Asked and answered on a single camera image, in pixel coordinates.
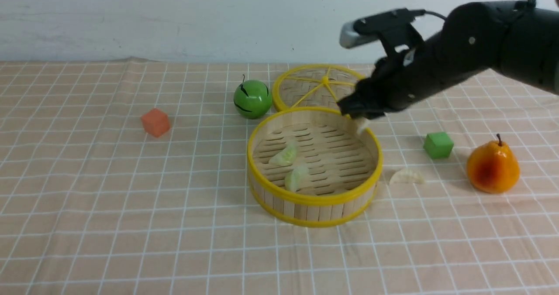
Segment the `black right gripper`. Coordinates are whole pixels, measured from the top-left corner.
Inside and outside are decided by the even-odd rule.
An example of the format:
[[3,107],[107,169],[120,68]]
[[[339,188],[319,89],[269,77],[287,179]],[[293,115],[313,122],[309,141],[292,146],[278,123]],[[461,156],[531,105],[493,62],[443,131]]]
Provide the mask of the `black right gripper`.
[[433,47],[417,47],[380,59],[371,76],[359,80],[351,94],[337,101],[343,115],[375,120],[403,111],[441,92]]

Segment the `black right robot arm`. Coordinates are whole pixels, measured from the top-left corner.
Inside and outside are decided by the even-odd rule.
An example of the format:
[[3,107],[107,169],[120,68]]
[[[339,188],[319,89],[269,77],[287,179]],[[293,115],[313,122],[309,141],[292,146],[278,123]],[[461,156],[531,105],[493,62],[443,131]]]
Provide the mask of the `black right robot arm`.
[[455,7],[424,40],[412,23],[426,14],[403,8],[343,25],[344,48],[380,41],[386,53],[337,101],[343,115],[373,120],[400,112],[487,69],[558,94],[557,11],[527,1],[471,2]]

